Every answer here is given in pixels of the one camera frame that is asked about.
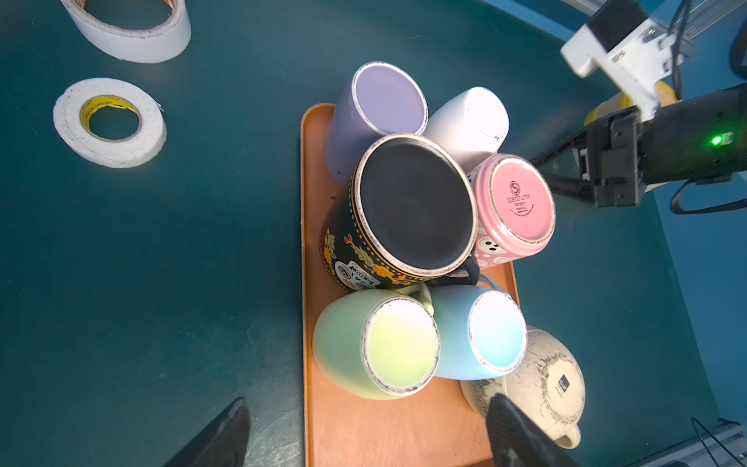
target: pink mug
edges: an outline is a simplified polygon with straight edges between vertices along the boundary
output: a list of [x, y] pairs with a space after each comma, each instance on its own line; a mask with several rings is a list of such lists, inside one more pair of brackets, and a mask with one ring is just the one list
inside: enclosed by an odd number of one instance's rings
[[528, 161], [494, 154], [467, 175], [477, 202], [481, 268], [532, 256], [555, 230], [555, 202], [545, 179]]

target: black mug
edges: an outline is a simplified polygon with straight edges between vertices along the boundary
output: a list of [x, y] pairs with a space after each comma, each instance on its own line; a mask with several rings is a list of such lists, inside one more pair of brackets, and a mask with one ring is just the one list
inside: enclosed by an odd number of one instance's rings
[[474, 285], [479, 271], [444, 276], [476, 269], [476, 237], [477, 205], [459, 165], [425, 137], [390, 134], [368, 148], [337, 196], [319, 251], [329, 275], [354, 291], [442, 277], [433, 285]]

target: beige teapot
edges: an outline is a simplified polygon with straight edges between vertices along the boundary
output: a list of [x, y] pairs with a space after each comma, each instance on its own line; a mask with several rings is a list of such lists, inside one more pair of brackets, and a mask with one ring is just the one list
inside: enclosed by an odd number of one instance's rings
[[561, 448], [581, 442], [578, 421], [586, 402], [583, 375], [571, 352], [549, 333], [527, 327], [527, 353], [511, 373], [479, 381], [460, 381], [475, 412], [487, 415], [490, 399], [501, 393]]

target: white tape roll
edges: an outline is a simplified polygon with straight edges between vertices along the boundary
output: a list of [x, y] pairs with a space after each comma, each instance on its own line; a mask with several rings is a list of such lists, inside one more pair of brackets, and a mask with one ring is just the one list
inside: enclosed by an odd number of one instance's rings
[[157, 64], [170, 60], [187, 48], [192, 26], [185, 0], [167, 0], [169, 19], [153, 29], [128, 31], [100, 22], [83, 9], [84, 0], [61, 0], [81, 33], [94, 46], [120, 60]]
[[[91, 115], [103, 107], [126, 108], [140, 118], [137, 131], [123, 140], [91, 133]], [[134, 84], [111, 78], [75, 83], [57, 99], [55, 128], [73, 151], [91, 162], [113, 168], [135, 167], [153, 159], [166, 140], [161, 106]]]

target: mug handle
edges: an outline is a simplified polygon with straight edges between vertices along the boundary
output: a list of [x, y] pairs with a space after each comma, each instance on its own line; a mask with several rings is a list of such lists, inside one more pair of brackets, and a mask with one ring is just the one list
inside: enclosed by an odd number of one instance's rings
[[574, 425], [563, 436], [555, 440], [555, 444], [563, 449], [573, 449], [581, 443], [581, 430], [578, 425]]
[[435, 279], [428, 280], [430, 287], [443, 287], [444, 285], [477, 285], [480, 281], [480, 265], [477, 264], [477, 259], [474, 257], [474, 249], [472, 254], [456, 269], [464, 269], [467, 271], [467, 276], [441, 276]]
[[422, 303], [426, 311], [431, 316], [433, 316], [433, 301], [430, 298], [430, 290], [428, 290], [428, 286], [425, 285], [425, 282], [418, 282], [417, 284], [398, 288], [397, 290], [395, 290], [395, 292], [397, 292], [398, 294], [403, 294], [403, 295], [412, 295], [416, 292], [420, 292], [420, 297], [418, 297], [418, 301]]
[[493, 290], [497, 290], [499, 292], [502, 292], [503, 289], [498, 285], [497, 282], [495, 282], [495, 279], [488, 276], [487, 274], [480, 273], [480, 280], [477, 281], [478, 284], [485, 284], [488, 287], [492, 288]]

